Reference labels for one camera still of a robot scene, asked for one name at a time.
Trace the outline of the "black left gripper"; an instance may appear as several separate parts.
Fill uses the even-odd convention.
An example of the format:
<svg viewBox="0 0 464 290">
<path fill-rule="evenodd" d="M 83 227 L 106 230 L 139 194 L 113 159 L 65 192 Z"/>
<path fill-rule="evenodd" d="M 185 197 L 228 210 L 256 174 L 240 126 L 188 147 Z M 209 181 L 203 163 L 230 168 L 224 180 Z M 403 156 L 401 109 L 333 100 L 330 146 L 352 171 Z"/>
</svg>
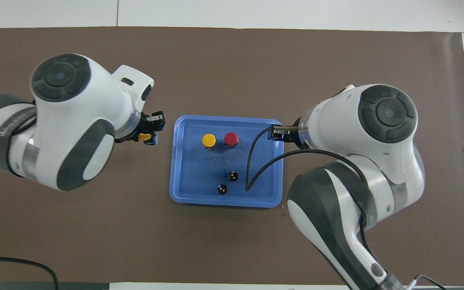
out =
<svg viewBox="0 0 464 290">
<path fill-rule="evenodd" d="M 163 111 L 154 112 L 150 116 L 144 113 L 133 113 L 130 118 L 115 132 L 115 143 L 125 141 L 142 141 L 145 145 L 153 146 L 158 144 L 158 136 L 155 132 L 162 131 L 165 127 L 165 117 Z"/>
</svg>

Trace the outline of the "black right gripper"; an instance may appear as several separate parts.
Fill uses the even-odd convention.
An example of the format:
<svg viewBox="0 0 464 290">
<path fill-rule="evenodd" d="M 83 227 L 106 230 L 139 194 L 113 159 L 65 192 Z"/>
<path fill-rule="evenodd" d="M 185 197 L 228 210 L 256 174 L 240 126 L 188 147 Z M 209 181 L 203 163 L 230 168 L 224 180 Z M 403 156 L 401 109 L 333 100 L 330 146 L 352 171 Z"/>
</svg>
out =
<svg viewBox="0 0 464 290">
<path fill-rule="evenodd" d="M 283 141 L 284 143 L 294 143 L 299 149 L 303 148 L 302 141 L 298 133 L 298 125 L 300 119 L 296 121 L 291 126 L 282 126 L 282 125 L 272 125 L 270 132 L 270 140 L 273 141 Z"/>
</svg>

